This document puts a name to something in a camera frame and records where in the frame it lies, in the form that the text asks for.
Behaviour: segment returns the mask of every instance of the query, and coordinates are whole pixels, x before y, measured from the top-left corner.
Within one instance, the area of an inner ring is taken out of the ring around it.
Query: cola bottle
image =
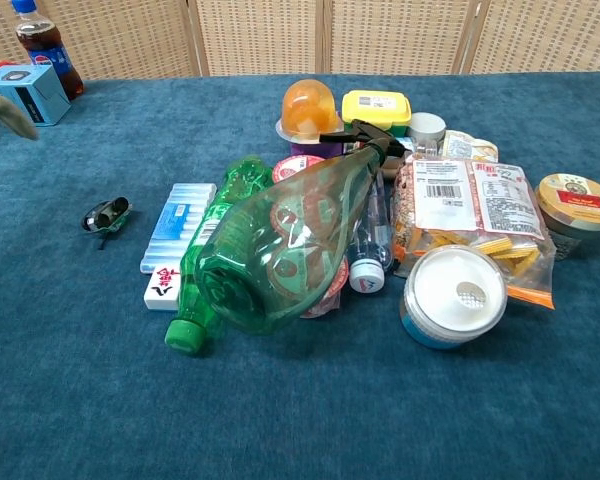
[[[55,23],[40,15],[34,0],[11,0],[20,17],[16,35],[34,65],[53,65],[69,100],[84,92],[84,85],[62,44]]]

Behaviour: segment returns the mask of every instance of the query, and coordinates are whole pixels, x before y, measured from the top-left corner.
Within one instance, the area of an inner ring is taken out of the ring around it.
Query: yellow container
[[[404,137],[411,121],[411,106],[402,93],[351,90],[342,98],[342,120],[348,127],[355,119]]]

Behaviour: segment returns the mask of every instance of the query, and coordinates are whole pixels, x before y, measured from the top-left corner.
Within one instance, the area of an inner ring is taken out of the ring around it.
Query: black spray nozzle
[[[320,135],[322,143],[354,143],[386,139],[389,143],[386,153],[392,157],[402,157],[407,149],[391,135],[364,120],[353,120],[351,128],[343,132],[324,133]]]

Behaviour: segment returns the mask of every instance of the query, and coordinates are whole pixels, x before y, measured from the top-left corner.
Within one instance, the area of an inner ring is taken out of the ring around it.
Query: white lid
[[[384,286],[384,270],[377,260],[356,260],[349,269],[349,285],[359,293],[375,293]]]
[[[412,275],[418,305],[437,325],[486,331],[504,313],[507,293],[498,266],[468,247],[441,247],[422,257]]]
[[[411,115],[409,136],[417,140],[441,140],[447,124],[438,115],[416,112]]]

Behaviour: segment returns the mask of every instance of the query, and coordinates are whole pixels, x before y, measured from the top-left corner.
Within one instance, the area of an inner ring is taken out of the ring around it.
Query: green bottle cap
[[[200,325],[188,320],[171,320],[164,343],[185,355],[195,355],[200,350],[207,331]]]

